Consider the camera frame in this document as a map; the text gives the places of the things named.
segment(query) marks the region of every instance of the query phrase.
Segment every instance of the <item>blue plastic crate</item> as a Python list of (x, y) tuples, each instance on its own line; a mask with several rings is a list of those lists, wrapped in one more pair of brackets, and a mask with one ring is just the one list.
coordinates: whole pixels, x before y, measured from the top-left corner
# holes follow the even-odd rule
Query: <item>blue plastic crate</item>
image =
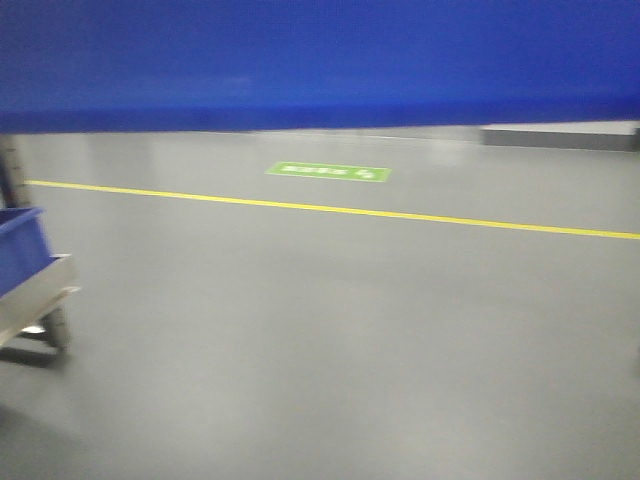
[(0, 296), (53, 262), (38, 215), (40, 208), (0, 210)]

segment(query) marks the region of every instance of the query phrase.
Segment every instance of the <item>gray epoxy floor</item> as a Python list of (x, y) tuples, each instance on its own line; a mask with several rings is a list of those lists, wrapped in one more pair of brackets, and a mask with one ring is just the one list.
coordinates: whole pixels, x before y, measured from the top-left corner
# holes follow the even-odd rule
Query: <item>gray epoxy floor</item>
[[(640, 231), (637, 154), (454, 133), (20, 147), (41, 180)], [(263, 174), (280, 160), (393, 173)], [(85, 289), (68, 358), (0, 351), (2, 479), (640, 476), (640, 241), (33, 193)]]

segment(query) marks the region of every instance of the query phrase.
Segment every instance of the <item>cart wheel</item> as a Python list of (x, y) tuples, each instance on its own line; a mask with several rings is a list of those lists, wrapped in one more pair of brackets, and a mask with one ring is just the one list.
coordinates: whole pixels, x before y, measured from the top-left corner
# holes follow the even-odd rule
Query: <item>cart wheel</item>
[(46, 332), (47, 343), (51, 347), (58, 349), (58, 353), (66, 353), (71, 336), (62, 308), (58, 307), (46, 315), (41, 320), (41, 323)]

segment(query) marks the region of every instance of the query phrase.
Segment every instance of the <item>blue panel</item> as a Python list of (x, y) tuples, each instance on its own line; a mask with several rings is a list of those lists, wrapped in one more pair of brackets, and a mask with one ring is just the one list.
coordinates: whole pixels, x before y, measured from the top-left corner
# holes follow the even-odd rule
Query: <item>blue panel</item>
[(638, 0), (0, 0), (0, 132), (640, 118)]
[(39, 208), (0, 209), (0, 297), (53, 262)]

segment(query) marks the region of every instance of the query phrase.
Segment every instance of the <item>yellow floor line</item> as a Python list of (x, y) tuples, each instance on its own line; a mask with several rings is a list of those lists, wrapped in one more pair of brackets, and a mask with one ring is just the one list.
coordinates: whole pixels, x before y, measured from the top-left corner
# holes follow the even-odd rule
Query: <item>yellow floor line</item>
[(233, 204), (239, 204), (239, 205), (255, 205), (260, 207), (290, 208), (295, 210), (312, 210), (316, 212), (348, 213), (351, 215), (369, 215), (372, 217), (404, 218), (408, 220), (423, 220), (427, 222), (451, 223), (451, 224), (457, 224), (457, 225), (472, 225), (476, 227), (504, 228), (508, 230), (526, 230), (530, 232), (563, 233), (567, 235), (583, 235), (583, 236), (591, 236), (591, 237), (640, 240), (640, 233), (633, 233), (633, 232), (612, 232), (608, 230), (590, 230), (585, 228), (555, 227), (555, 226), (549, 226), (549, 225), (532, 225), (532, 224), (526, 224), (526, 223), (496, 222), (493, 220), (478, 220), (474, 218), (446, 217), (446, 216), (440, 216), (440, 215), (424, 215), (421, 213), (386, 212), (383, 210), (365, 210), (361, 208), (331, 207), (327, 205), (311, 205), (311, 204), (305, 204), (305, 203), (274, 202), (270, 200), (249, 200), (244, 198), (216, 197), (212, 195), (197, 195), (193, 193), (164, 192), (164, 191), (157, 191), (157, 190), (142, 190), (137, 188), (106, 187), (106, 186), (100, 186), (100, 185), (84, 185), (80, 183), (49, 182), (45, 180), (29, 180), (27, 181), (27, 184), (38, 186), (38, 187), (66, 188), (66, 189), (73, 189), (73, 190), (84, 190), (89, 192), (125, 193), (128, 195), (144, 195), (149, 197), (179, 198), (183, 200), (200, 200), (205, 202), (233, 203)]

